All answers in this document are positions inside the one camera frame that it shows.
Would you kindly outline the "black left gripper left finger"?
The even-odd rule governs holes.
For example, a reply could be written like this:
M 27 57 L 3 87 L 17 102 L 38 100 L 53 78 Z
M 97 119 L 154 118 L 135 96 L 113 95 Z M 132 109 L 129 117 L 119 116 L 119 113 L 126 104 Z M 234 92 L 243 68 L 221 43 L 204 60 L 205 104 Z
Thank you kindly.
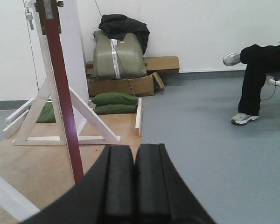
M 25 224 L 133 224 L 133 156 L 106 145 L 84 177 Z

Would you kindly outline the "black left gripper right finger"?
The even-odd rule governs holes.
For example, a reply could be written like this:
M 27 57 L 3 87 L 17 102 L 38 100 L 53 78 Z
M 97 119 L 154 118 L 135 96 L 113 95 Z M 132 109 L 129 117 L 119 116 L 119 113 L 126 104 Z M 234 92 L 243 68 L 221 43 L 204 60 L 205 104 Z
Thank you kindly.
M 213 224 L 173 165 L 164 144 L 140 145 L 135 161 L 140 224 Z

